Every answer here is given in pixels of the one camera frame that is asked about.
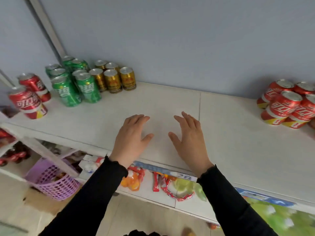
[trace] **red soda can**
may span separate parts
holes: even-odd
[[[307,94],[300,106],[282,123],[287,127],[298,129],[315,117],[315,94]]]
[[[257,99],[257,106],[259,108],[265,109],[270,101],[274,99],[274,97],[280,94],[282,91],[292,91],[294,84],[285,79],[280,79],[272,82],[265,93]]]
[[[262,112],[261,118],[267,124],[279,125],[299,107],[302,99],[302,96],[297,93],[282,91]]]
[[[47,113],[39,97],[25,86],[12,88],[8,96],[14,105],[30,119],[41,118]]]
[[[37,75],[33,73],[23,73],[18,76],[18,80],[21,85],[35,92],[43,103],[51,99],[50,92]]]
[[[305,94],[314,93],[315,86],[307,82],[299,82],[295,84],[293,91],[304,97]]]

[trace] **plastic basket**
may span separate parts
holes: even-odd
[[[80,186],[80,183],[68,174],[52,182],[52,178],[61,172],[62,171],[52,162],[41,158],[24,178],[47,196],[61,201],[73,195]]]

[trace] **forearm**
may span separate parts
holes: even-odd
[[[197,182],[202,186],[226,236],[276,235],[250,207],[216,166],[208,169]]]
[[[57,235],[60,232],[95,235],[112,194],[127,174],[123,166],[106,157],[82,189],[40,235]]]

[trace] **wall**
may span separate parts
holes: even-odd
[[[57,59],[24,0],[1,0],[0,19],[0,70],[15,84],[21,73],[35,73],[51,88],[45,66]],[[5,96],[1,87],[0,104]]]
[[[70,55],[137,80],[256,98],[313,81],[315,0],[41,0]]]

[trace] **floor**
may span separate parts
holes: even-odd
[[[0,174],[0,221],[35,236],[53,216],[23,205],[27,188],[26,183]],[[124,195],[112,197],[97,236],[124,235],[134,229],[147,234],[156,231],[161,235],[180,236],[185,227],[190,227],[197,236],[224,236],[220,229],[210,230],[203,220]]]

